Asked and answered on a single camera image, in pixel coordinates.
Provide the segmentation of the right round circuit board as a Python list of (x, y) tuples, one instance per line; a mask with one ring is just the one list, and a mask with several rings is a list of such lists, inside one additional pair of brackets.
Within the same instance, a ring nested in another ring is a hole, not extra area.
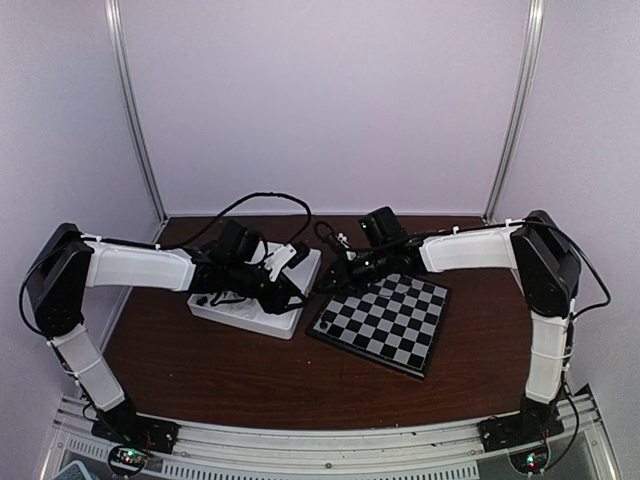
[(549, 449), (544, 446), (516, 451), (509, 454), (511, 466), (520, 474), (535, 475), (545, 469), (549, 462)]

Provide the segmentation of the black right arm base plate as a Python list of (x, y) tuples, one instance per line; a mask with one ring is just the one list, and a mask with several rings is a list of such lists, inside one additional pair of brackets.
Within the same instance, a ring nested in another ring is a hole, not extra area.
[(484, 451), (494, 452), (542, 442), (563, 433), (564, 425), (555, 417), (540, 424), (536, 420), (525, 420), (521, 414), (513, 414), (483, 420), (478, 424), (478, 431)]

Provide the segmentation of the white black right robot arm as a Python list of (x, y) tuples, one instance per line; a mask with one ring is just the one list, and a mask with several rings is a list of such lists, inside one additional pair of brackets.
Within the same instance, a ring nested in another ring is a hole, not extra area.
[(581, 275), (577, 248), (543, 210), (498, 225), (410, 234), (385, 206), (361, 217), (359, 225), (369, 242), (366, 249), (351, 246), (335, 231), (321, 236), (336, 258), (317, 281), (317, 293), (361, 294), (391, 274), (502, 268), (518, 275), (532, 320), (532, 344), (512, 430), (519, 440), (535, 440), (551, 424), (572, 354)]

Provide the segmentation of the aluminium frame post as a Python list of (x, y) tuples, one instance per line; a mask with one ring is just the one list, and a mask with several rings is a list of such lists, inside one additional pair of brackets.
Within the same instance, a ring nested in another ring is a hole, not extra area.
[(141, 170), (142, 180), (151, 200), (155, 216), (159, 223), (163, 223), (168, 219), (168, 217), (151, 165), (148, 147), (135, 98), (134, 86), (128, 62), (124, 28), (122, 25), (120, 2), (117, 0), (106, 0), (104, 4), (107, 28), (118, 72), (126, 121), (131, 135), (136, 160)]
[(526, 112), (527, 100), (538, 63), (544, 29), (545, 11), (546, 2), (544, 0), (531, 0), (529, 2), (529, 11), (515, 94), (505, 138), (501, 148), (498, 167), (482, 215), (485, 222), (489, 222), (495, 218), (498, 204), (504, 191), (508, 173), (515, 156)]

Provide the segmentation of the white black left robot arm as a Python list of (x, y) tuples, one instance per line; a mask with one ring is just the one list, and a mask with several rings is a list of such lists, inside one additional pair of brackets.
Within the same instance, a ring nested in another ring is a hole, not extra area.
[(84, 325), (86, 289), (164, 289), (214, 304), (251, 299), (266, 314), (285, 314), (307, 302), (286, 272), (309, 254), (302, 242), (270, 249), (262, 234), (236, 221), (203, 248), (106, 239), (63, 223), (27, 271), (18, 306), (32, 312), (26, 326), (44, 337), (68, 366), (106, 429), (121, 443), (133, 444), (143, 436), (144, 424)]

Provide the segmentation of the right aluminium frame post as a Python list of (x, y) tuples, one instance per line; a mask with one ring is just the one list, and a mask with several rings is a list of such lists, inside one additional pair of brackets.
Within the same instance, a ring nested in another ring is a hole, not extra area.
[(489, 222), (495, 218), (498, 204), (504, 191), (508, 173), (515, 156), (526, 112), (527, 100), (538, 63), (544, 29), (545, 11), (546, 2), (544, 0), (531, 0), (529, 2), (529, 11), (515, 94), (505, 138), (501, 148), (498, 167), (482, 215), (485, 222)]

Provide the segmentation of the left round circuit board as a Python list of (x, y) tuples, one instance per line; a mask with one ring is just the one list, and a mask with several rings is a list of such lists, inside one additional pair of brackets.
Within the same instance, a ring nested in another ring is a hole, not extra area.
[(149, 462), (143, 451), (125, 445), (114, 446), (107, 455), (107, 465), (120, 476), (133, 476), (142, 472)]

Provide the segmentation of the white chess piece pile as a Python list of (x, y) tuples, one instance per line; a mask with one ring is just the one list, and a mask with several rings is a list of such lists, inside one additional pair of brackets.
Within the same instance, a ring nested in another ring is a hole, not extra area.
[(255, 299), (228, 295), (220, 300), (216, 307), (229, 315), (253, 320), (257, 315), (259, 303)]

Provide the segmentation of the black silver chessboard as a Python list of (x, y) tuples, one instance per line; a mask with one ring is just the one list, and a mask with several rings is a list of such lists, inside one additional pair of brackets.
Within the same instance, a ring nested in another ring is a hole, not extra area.
[[(362, 295), (333, 295), (306, 334), (365, 360), (423, 380), (447, 314), (451, 290), (392, 274)], [(330, 324), (326, 332), (322, 322)]]

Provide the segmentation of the aluminium front rail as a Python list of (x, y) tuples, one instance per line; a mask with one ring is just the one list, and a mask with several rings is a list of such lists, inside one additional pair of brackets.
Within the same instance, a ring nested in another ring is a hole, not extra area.
[[(538, 443), (488, 451), (479, 423), (360, 430), (273, 430), (171, 419), (179, 427), (170, 454), (153, 453), (132, 479), (622, 479), (595, 399), (573, 397), (580, 422), (565, 456), (543, 475), (521, 473), (516, 460), (548, 447), (551, 463), (575, 431), (575, 415), (558, 403), (565, 431)], [(63, 395), (47, 432), (34, 479), (53, 479), (68, 463), (84, 462), (100, 479), (122, 479), (108, 468), (117, 443), (91, 435), (86, 401)]]

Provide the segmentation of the left aluminium frame post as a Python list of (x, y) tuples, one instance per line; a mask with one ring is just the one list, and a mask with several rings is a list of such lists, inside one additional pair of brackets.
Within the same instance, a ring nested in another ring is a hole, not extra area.
[(151, 165), (148, 147), (135, 98), (134, 86), (128, 62), (124, 28), (122, 25), (120, 2), (117, 0), (106, 0), (104, 4), (107, 28), (118, 72), (126, 121), (131, 135), (136, 160), (141, 170), (142, 180), (151, 200), (155, 216), (159, 223), (163, 223), (168, 219), (168, 217)]

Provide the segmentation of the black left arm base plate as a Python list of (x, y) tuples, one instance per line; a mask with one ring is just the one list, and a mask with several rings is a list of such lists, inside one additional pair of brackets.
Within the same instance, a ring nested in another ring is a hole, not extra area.
[(134, 447), (152, 453), (171, 454), (176, 444), (179, 425), (167, 420), (150, 417), (138, 417), (136, 430), (133, 433), (119, 435), (113, 428), (107, 427), (100, 420), (95, 420), (91, 434), (111, 442)]

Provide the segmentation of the round circuit board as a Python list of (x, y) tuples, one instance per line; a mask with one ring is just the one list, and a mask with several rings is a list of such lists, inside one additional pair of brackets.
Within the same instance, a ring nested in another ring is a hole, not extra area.
[(120, 476), (133, 476), (142, 472), (149, 462), (143, 451), (125, 445), (114, 446), (107, 455), (107, 465)]
[(516, 451), (509, 454), (511, 466), (520, 474), (535, 475), (545, 469), (549, 462), (549, 449), (544, 446)]

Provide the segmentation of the blue plastic basket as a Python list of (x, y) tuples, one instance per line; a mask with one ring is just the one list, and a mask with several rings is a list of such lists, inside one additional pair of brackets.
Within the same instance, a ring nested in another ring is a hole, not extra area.
[(97, 480), (98, 477), (90, 472), (80, 461), (73, 461), (61, 469), (53, 480)]

